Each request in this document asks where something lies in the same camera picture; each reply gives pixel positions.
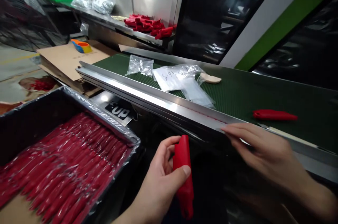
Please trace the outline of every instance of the green wall stripe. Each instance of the green wall stripe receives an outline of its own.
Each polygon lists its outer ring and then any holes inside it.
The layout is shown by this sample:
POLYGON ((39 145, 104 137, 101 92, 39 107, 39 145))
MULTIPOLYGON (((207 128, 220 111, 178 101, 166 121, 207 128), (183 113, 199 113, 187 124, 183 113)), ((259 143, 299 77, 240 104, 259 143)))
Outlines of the green wall stripe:
POLYGON ((294 0, 235 66, 248 71, 323 0, 294 0))

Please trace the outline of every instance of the red plastic handle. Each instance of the red plastic handle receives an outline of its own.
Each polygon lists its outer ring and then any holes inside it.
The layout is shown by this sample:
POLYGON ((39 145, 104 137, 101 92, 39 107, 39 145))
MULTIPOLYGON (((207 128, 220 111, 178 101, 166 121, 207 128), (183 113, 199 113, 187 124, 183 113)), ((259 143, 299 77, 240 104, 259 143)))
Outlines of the red plastic handle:
POLYGON ((297 120, 298 117, 285 111, 255 110, 253 117, 259 120, 297 120))
MULTIPOLYGON (((173 170, 183 165, 188 165, 191 168, 189 138, 187 135, 182 135, 180 142, 175 145, 175 155, 173 156, 173 170)), ((182 216, 187 220, 191 219, 194 215, 194 188, 191 175, 188 177, 182 187, 179 188, 176 196, 180 202, 182 216)))

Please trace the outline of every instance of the hand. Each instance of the hand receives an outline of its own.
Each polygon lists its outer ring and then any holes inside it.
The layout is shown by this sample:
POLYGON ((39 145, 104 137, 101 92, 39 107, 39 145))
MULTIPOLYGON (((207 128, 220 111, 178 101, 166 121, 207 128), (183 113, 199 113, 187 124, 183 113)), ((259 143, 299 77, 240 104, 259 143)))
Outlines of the hand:
POLYGON ((160 143, 134 202, 114 223, 162 221, 175 193, 191 174, 189 166, 173 171, 173 160, 169 159, 180 138, 172 136, 160 143))
POLYGON ((287 140, 253 124, 230 124, 222 130, 249 166, 281 186, 321 220, 337 221, 336 196, 310 177, 293 155, 287 140), (240 138, 254 151, 250 151, 240 138))
POLYGON ((289 142, 253 124, 230 124, 222 130, 244 161, 267 179, 288 191, 297 191, 311 181, 299 161, 294 157, 289 142), (243 142, 255 150, 251 152, 243 142))

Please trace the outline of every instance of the yellow floor line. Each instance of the yellow floor line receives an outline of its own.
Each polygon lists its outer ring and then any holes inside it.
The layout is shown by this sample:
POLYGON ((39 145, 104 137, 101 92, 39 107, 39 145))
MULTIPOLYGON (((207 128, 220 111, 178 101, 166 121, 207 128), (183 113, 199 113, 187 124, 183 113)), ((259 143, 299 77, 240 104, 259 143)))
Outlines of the yellow floor line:
POLYGON ((4 65, 4 64, 8 64, 8 63, 12 63, 12 62, 19 61, 19 60, 24 60, 24 59, 28 59, 28 58, 31 58, 31 57, 36 57, 36 56, 39 56, 39 53, 34 53, 34 54, 31 54, 31 55, 27 55, 27 56, 23 56, 23 57, 19 57, 19 58, 4 60, 4 61, 0 62, 0 65, 4 65))

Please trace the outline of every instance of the white wall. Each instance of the white wall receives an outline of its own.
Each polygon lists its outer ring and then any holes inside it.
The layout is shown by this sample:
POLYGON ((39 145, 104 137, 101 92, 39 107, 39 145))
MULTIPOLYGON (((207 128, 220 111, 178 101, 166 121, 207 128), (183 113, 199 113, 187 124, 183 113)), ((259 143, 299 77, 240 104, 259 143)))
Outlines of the white wall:
POLYGON ((234 68, 294 0, 264 0, 220 65, 234 68))

